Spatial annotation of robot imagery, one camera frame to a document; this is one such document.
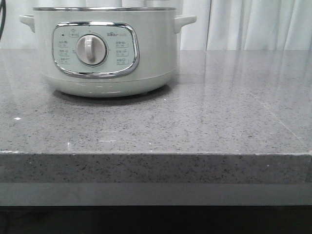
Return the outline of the pale green electric cooking pot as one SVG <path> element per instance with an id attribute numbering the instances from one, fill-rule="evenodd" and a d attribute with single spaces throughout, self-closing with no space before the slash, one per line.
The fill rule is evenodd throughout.
<path id="1" fill-rule="evenodd" d="M 172 7 L 35 7 L 19 20 L 36 35 L 49 85 L 110 98 L 165 85 L 176 74 L 177 35 L 197 18 Z"/>

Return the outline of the white pleated curtain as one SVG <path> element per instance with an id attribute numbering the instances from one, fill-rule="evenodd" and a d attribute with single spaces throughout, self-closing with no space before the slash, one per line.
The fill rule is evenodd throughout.
<path id="1" fill-rule="evenodd" d="M 33 49 L 35 35 L 19 21 L 34 7 L 174 7 L 195 15 L 178 35 L 181 50 L 310 50 L 309 0 L 8 0 L 0 46 Z"/>

